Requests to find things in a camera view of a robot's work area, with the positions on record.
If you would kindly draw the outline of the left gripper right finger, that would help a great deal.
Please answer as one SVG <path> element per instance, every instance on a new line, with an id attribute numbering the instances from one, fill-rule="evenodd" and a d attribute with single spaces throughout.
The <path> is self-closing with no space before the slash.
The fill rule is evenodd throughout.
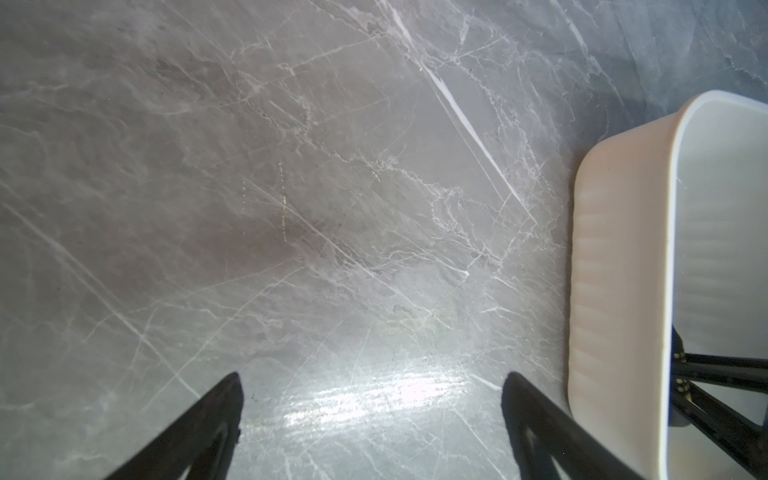
<path id="1" fill-rule="evenodd" d="M 501 409 L 522 479 L 638 479 L 523 375 L 511 372 Z"/>

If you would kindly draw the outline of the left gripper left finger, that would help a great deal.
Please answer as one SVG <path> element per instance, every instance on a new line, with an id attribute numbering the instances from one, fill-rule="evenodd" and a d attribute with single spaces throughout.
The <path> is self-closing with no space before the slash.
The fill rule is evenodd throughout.
<path id="1" fill-rule="evenodd" d="M 244 393 L 232 372 L 110 479 L 224 479 L 240 436 Z"/>

